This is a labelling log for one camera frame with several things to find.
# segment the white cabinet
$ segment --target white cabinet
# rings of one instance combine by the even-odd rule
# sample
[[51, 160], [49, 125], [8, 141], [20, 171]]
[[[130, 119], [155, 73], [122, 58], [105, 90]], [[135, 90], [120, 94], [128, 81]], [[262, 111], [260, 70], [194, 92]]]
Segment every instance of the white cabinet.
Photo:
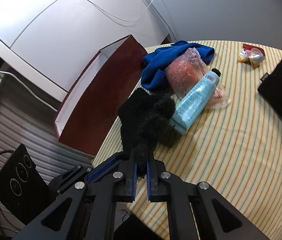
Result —
[[0, 40], [8, 47], [56, 0], [0, 0]]
[[[142, 0], [91, 0], [126, 20], [146, 9]], [[11, 47], [17, 55], [69, 91], [95, 53], [132, 34], [144, 47], [160, 44], [168, 32], [151, 11], [136, 22], [106, 16], [87, 0], [58, 0], [43, 11]]]

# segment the white cable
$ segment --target white cable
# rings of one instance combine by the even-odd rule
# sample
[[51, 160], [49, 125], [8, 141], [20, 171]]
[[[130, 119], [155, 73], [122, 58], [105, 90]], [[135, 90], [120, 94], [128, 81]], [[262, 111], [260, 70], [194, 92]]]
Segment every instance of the white cable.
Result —
[[140, 19], [140, 18], [145, 14], [146, 10], [149, 8], [149, 6], [150, 6], [150, 5], [152, 4], [152, 2], [153, 2], [153, 0], [150, 2], [150, 4], [147, 6], [147, 8], [146, 8], [145, 11], [143, 12], [143, 14], [141, 14], [141, 16], [140, 16], [138, 19], [133, 20], [133, 21], [127, 21], [127, 20], [123, 20], [123, 19], [121, 19], [121, 18], [118, 18], [118, 17], [114, 16], [113, 14], [108, 13], [107, 11], [103, 10], [102, 8], [100, 8], [98, 5], [96, 5], [95, 3], [91, 2], [90, 0], [87, 0], [87, 1], [90, 2], [92, 5], [94, 5], [96, 8], [98, 8], [99, 10], [101, 10], [102, 12], [105, 12], [105, 13], [107, 13], [108, 15], [111, 15], [112, 17], [114, 17], [114, 18], [116, 18], [116, 19], [118, 19], [118, 20], [124, 21], [124, 22], [135, 22], [135, 21], [137, 21], [138, 19]]
[[159, 14], [158, 10], [157, 10], [154, 6], [152, 6], [152, 10], [153, 10], [153, 11], [159, 16], [159, 18], [163, 21], [165, 27], [168, 28], [168, 32], [170, 33], [170, 36], [172, 36], [172, 37], [171, 37], [171, 38], [172, 38], [172, 41], [173, 41], [173, 42], [176, 42], [176, 41], [177, 41], [177, 38], [176, 38], [176, 36], [174, 35], [173, 31], [171, 30], [169, 24], [166, 22], [166, 20], [161, 16], [161, 14]]
[[2, 74], [7, 74], [7, 75], [10, 75], [10, 76], [14, 77], [14, 78], [15, 78], [20, 84], [22, 84], [37, 100], [39, 100], [40, 102], [42, 102], [43, 104], [45, 104], [46, 106], [48, 106], [49, 108], [51, 108], [53, 111], [55, 111], [55, 112], [58, 111], [58, 110], [55, 109], [53, 106], [51, 106], [50, 104], [48, 104], [46, 101], [43, 101], [43, 100], [42, 100], [41, 98], [39, 98], [36, 94], [34, 94], [34, 93], [32, 92], [32, 90], [29, 89], [29, 88], [27, 87], [27, 85], [24, 84], [16, 75], [14, 75], [14, 74], [12, 74], [12, 73], [10, 73], [10, 72], [6, 72], [6, 71], [0, 71], [0, 73], [2, 73]]
[[15, 231], [15, 230], [13, 230], [11, 228], [8, 228], [8, 227], [2, 226], [2, 225], [0, 225], [0, 227], [3, 228], [3, 229], [6, 229], [6, 230], [10, 230], [10, 231], [12, 231], [14, 233], [18, 233], [19, 232], [19, 231]]

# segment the silver bolt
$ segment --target silver bolt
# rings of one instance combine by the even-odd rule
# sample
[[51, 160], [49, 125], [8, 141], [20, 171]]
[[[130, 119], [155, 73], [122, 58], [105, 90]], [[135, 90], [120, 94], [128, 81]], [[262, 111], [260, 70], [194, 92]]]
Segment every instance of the silver bolt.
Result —
[[123, 173], [121, 171], [116, 171], [113, 173], [113, 177], [116, 179], [121, 179], [123, 177]]
[[209, 184], [208, 184], [207, 182], [203, 181], [203, 182], [200, 182], [200, 183], [199, 183], [199, 187], [200, 187], [201, 189], [206, 190], [206, 189], [209, 188]]
[[171, 174], [169, 172], [167, 172], [167, 171], [164, 171], [163, 173], [161, 173], [161, 177], [163, 179], [168, 179], [168, 178], [171, 177]]
[[84, 188], [84, 185], [85, 184], [82, 181], [78, 181], [76, 184], [74, 184], [76, 189], [82, 189], [82, 188]]

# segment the striped tablecloth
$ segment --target striped tablecloth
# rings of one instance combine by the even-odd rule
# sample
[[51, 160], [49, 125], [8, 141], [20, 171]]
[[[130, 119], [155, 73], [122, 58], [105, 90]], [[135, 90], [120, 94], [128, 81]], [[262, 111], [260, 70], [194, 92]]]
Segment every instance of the striped tablecloth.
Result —
[[[282, 240], [282, 121], [257, 92], [259, 78], [272, 72], [282, 59], [282, 50], [258, 45], [266, 59], [253, 70], [237, 61], [242, 42], [195, 42], [215, 48], [209, 68], [221, 71], [221, 83], [232, 103], [224, 109], [203, 111], [172, 147], [159, 144], [154, 157], [184, 181], [209, 182], [270, 239]], [[117, 118], [94, 165], [122, 150], [120, 125]], [[169, 239], [166, 204], [147, 200], [145, 179], [139, 180], [136, 201], [128, 207], [154, 232]]]

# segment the black power cord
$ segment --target black power cord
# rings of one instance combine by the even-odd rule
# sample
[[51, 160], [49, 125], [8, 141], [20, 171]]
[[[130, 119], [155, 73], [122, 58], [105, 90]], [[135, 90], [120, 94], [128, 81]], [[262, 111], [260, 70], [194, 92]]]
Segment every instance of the black power cord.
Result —
[[[1, 151], [1, 152], [0, 152], [0, 155], [2, 155], [2, 154], [4, 154], [4, 153], [13, 153], [13, 152], [14, 152], [13, 150], [4, 150], [4, 151]], [[13, 224], [7, 219], [7, 217], [4, 215], [4, 213], [3, 213], [2, 209], [1, 209], [1, 205], [0, 205], [0, 212], [1, 212], [2, 216], [4, 217], [4, 219], [5, 219], [13, 228], [15, 228], [16, 230], [21, 231], [20, 228], [17, 228], [15, 225], [13, 225]]]

